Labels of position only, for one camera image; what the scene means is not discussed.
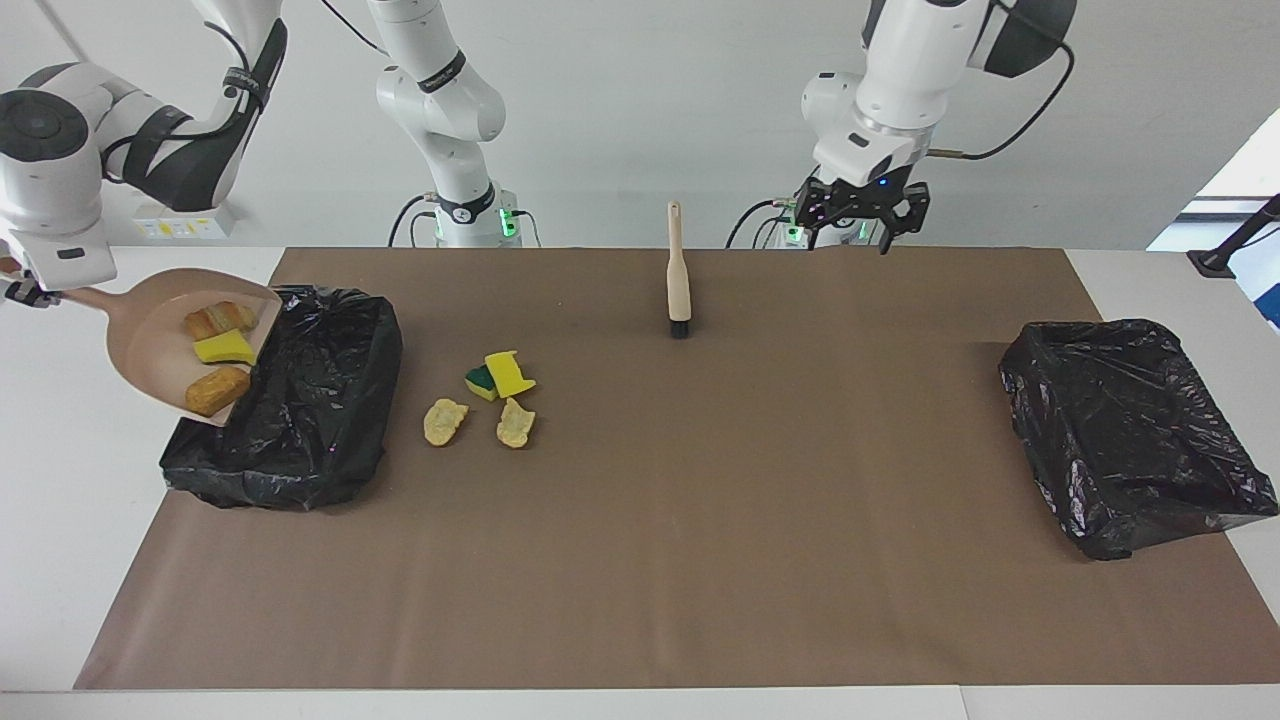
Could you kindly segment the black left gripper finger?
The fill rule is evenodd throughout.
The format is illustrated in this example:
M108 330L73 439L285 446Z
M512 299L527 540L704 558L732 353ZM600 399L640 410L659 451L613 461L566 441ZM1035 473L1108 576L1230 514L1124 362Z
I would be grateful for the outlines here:
M805 178L795 196L795 227L805 250L814 250L820 232L828 225L829 186L819 178Z
M881 213L882 236L878 242L878 252L884 256L890 252L893 242L904 234L919 232L924 224L931 206L931 188L925 182L908 184L902 190L902 197L892 208L883 208Z

